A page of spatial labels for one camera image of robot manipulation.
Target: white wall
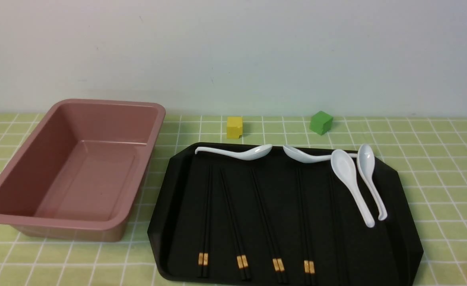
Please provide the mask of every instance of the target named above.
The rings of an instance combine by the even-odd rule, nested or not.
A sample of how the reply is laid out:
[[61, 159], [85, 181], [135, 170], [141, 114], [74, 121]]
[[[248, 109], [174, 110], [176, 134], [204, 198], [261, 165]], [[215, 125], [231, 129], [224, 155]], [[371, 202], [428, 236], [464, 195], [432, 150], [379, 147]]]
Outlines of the white wall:
[[467, 0], [4, 0], [0, 110], [467, 116]]

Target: green checkered tablecloth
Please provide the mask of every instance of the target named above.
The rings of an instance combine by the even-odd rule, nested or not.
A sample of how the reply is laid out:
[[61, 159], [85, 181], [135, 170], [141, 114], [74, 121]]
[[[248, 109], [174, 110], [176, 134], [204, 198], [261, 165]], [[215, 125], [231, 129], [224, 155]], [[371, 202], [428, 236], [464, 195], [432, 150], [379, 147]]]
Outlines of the green checkered tablecloth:
[[[42, 116], [0, 114], [0, 172]], [[226, 139], [226, 116], [166, 116], [122, 241], [31, 238], [0, 225], [0, 286], [182, 285], [157, 273], [146, 229], [168, 159], [199, 141], [347, 150], [369, 143], [399, 172], [424, 245], [415, 284], [467, 285], [467, 118], [336, 117], [324, 136], [308, 129], [309, 119], [244, 116], [244, 136]]]

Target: spoon bowl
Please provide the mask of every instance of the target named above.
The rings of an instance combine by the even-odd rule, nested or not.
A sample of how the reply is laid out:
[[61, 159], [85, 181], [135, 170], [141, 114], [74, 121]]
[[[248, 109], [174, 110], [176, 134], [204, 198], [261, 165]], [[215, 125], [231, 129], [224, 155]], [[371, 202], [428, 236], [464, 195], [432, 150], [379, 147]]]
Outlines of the spoon bowl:
[[[322, 155], [322, 156], [313, 156], [307, 153], [302, 152], [301, 150], [292, 147], [290, 145], [283, 145], [283, 151], [288, 157], [292, 158], [295, 161], [299, 161], [304, 164], [318, 163], [323, 161], [328, 161], [331, 158], [331, 155]], [[357, 154], [349, 154], [348, 156], [356, 158]]]
[[375, 226], [375, 220], [357, 185], [357, 170], [355, 170], [353, 159], [343, 150], [334, 150], [330, 158], [330, 165], [332, 166], [334, 174], [346, 185], [352, 194], [366, 226], [368, 226], [368, 228]]
[[200, 146], [195, 149], [195, 154], [202, 151], [202, 152], [220, 154], [223, 156], [228, 156], [228, 157], [232, 157], [232, 158], [239, 159], [239, 160], [252, 161], [252, 160], [256, 160], [261, 157], [264, 157], [266, 154], [270, 152], [270, 150], [272, 150], [272, 144], [256, 146], [255, 148], [249, 149], [244, 152], [233, 152], [233, 151], [227, 151], [223, 149]]
[[369, 192], [375, 199], [376, 206], [378, 208], [378, 220], [384, 220], [387, 218], [387, 209], [384, 205], [384, 201], [380, 197], [378, 190], [376, 189], [375, 183], [373, 183], [373, 172], [375, 171], [375, 154], [373, 149], [368, 144], [363, 144], [359, 148], [357, 157], [357, 168], [359, 170], [360, 177], [368, 186]]

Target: black tray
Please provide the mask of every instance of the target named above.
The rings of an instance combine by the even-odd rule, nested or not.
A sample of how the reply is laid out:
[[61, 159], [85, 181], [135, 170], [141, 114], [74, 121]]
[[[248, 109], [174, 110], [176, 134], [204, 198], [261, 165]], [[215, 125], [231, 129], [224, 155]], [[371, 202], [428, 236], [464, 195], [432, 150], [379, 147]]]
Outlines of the black tray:
[[[358, 176], [360, 191], [376, 225], [368, 228], [346, 186], [333, 174], [330, 162], [302, 164], [273, 147], [264, 158], [240, 161], [199, 152], [198, 146], [241, 152], [252, 145], [196, 143], [170, 159], [161, 192], [148, 228], [148, 237], [159, 273], [166, 279], [216, 284], [280, 285], [264, 236], [255, 201], [250, 169], [256, 170], [268, 215], [277, 236], [289, 285], [304, 285], [302, 246], [296, 193], [296, 169], [308, 204], [317, 285], [411, 285], [423, 250], [397, 172], [376, 160], [373, 180], [388, 218], [378, 221], [375, 202]], [[332, 150], [302, 149], [312, 155]], [[235, 214], [251, 268], [251, 281], [242, 281], [235, 260], [226, 203], [213, 190], [209, 277], [197, 278], [198, 250], [204, 192], [209, 167], [214, 186], [222, 168], [232, 195]]]

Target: yellow cube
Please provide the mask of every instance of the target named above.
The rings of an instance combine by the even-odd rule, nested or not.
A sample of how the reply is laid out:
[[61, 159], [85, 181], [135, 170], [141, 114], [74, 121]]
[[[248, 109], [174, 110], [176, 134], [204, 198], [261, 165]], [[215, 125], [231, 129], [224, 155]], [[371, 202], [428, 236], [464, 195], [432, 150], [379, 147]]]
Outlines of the yellow cube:
[[226, 120], [226, 138], [239, 139], [242, 136], [242, 117], [230, 116]]

